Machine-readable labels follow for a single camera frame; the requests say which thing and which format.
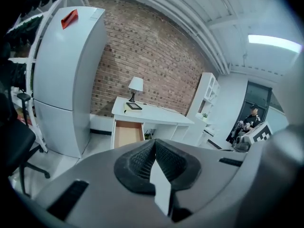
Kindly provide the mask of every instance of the white desk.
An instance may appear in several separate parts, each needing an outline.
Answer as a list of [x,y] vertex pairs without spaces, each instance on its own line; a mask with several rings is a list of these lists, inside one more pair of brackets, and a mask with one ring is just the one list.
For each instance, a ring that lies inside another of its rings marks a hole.
[[143,102],[138,101],[136,101],[136,103],[142,108],[141,111],[124,112],[124,103],[126,102],[129,102],[129,100],[118,96],[112,108],[112,114],[114,114],[112,148],[114,148],[115,140],[119,138],[119,136],[117,136],[118,132],[116,131],[117,121],[141,123],[142,131],[140,134],[142,135],[143,129],[147,128],[145,126],[153,126],[151,127],[155,128],[153,138],[170,139],[177,142],[182,142],[188,127],[194,124],[193,121],[177,111],[151,104],[144,104]]

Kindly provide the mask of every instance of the lamp shade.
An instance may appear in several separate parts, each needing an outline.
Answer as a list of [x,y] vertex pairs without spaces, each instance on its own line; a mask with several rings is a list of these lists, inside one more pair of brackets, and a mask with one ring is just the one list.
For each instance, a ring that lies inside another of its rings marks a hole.
[[143,91],[143,79],[138,77],[133,77],[131,83],[129,84],[129,88],[138,91]]

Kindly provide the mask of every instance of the lamp base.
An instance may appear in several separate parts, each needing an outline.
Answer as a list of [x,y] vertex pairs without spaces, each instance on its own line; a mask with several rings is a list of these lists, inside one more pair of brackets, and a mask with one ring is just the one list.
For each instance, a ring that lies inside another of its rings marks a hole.
[[135,96],[135,93],[132,93],[132,97],[131,97],[131,99],[129,100],[130,102],[135,102],[135,100],[134,100],[134,96]]

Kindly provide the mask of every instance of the wooden drawer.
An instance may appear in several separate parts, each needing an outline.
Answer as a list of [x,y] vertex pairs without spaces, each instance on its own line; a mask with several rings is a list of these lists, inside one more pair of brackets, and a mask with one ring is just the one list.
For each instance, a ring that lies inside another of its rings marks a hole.
[[115,121],[112,131],[111,148],[144,140],[142,123]]

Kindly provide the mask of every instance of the chair armrest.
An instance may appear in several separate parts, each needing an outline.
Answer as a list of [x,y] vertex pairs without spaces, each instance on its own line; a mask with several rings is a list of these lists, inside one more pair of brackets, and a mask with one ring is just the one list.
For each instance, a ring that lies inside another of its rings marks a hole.
[[30,100],[30,96],[26,93],[19,93],[17,94],[17,97],[23,102],[27,102]]
[[27,114],[26,114],[25,103],[30,100],[30,96],[26,93],[19,93],[17,95],[17,97],[22,101],[23,117],[24,117],[24,121],[25,121],[26,126],[28,126],[28,119],[27,119]]

